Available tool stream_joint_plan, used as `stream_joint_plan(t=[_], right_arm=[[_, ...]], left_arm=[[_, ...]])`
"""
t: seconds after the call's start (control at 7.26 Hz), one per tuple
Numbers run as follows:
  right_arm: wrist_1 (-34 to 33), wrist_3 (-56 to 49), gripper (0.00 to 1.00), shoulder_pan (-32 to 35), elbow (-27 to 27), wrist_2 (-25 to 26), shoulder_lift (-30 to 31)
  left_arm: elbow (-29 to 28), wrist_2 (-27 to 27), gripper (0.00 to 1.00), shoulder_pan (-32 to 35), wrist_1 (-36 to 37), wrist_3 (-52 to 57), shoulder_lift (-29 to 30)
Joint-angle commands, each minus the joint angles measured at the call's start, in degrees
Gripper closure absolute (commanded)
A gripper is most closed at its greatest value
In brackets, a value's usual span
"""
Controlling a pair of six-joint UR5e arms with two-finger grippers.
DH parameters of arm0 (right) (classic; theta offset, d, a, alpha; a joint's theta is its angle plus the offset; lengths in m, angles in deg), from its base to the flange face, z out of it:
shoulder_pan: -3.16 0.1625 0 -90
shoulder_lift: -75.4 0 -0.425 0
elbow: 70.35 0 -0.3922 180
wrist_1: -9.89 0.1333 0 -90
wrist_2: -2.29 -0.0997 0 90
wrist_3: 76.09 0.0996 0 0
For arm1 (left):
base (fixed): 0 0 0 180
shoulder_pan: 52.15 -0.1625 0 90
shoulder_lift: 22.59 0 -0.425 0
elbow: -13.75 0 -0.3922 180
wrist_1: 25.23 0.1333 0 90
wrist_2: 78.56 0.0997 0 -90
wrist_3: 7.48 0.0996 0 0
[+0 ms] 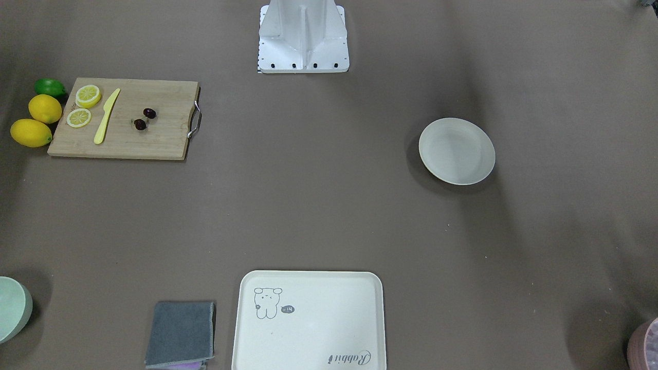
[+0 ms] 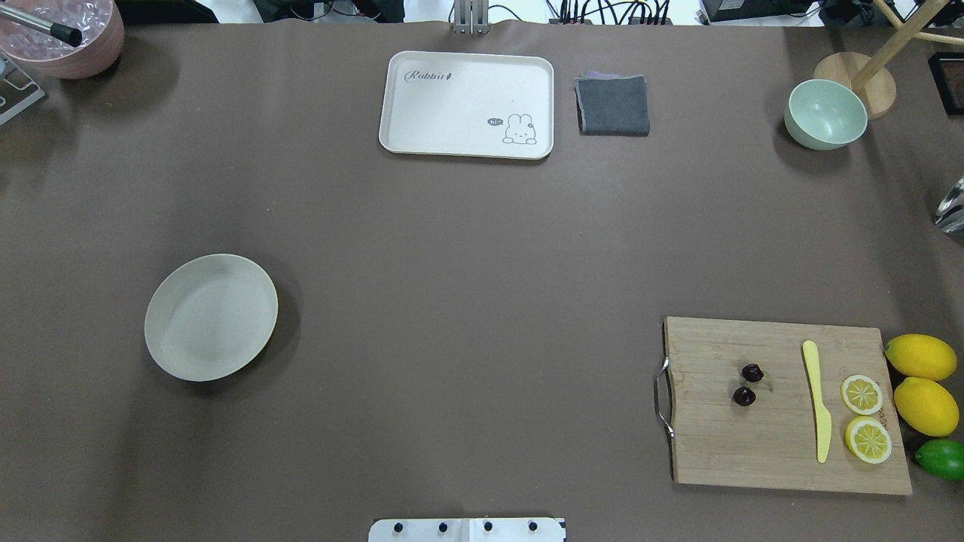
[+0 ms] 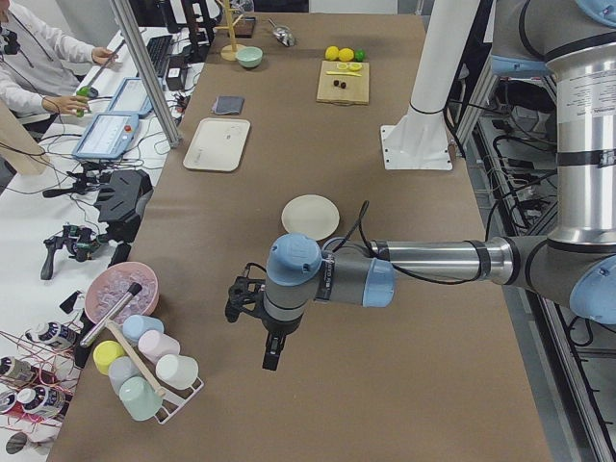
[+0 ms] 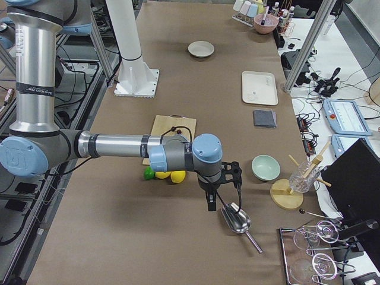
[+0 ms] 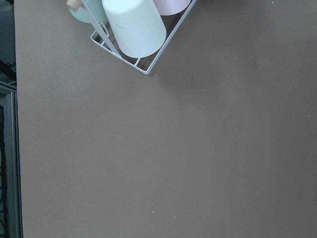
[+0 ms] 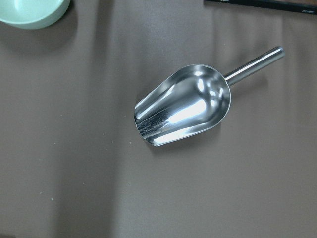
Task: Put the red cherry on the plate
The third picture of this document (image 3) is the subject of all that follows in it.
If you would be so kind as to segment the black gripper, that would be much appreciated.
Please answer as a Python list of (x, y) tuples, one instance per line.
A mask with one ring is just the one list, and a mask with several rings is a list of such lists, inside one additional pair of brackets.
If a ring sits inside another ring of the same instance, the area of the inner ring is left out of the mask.
[(268, 371), (276, 371), (286, 337), (299, 328), (301, 316), (292, 321), (273, 318), (266, 311), (265, 280), (240, 275), (228, 290), (224, 315), (228, 322), (233, 323), (241, 313), (259, 319), (268, 331), (262, 367)]

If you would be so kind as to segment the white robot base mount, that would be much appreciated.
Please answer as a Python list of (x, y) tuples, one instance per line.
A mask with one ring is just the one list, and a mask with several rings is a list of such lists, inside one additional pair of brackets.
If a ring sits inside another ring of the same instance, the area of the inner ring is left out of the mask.
[(397, 124), (381, 127), (386, 169), (452, 169), (444, 109), (479, 4), (434, 3), (408, 111)]

